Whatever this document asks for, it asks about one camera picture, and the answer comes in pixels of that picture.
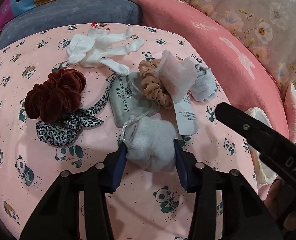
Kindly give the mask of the person's right hand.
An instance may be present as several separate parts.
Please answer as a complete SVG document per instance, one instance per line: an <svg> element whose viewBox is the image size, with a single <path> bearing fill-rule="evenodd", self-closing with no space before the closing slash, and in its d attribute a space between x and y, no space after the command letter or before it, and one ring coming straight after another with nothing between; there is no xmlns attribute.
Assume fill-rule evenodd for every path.
<svg viewBox="0 0 296 240"><path fill-rule="evenodd" d="M283 231L296 230L296 191L285 180L273 182L264 204Z"/></svg>

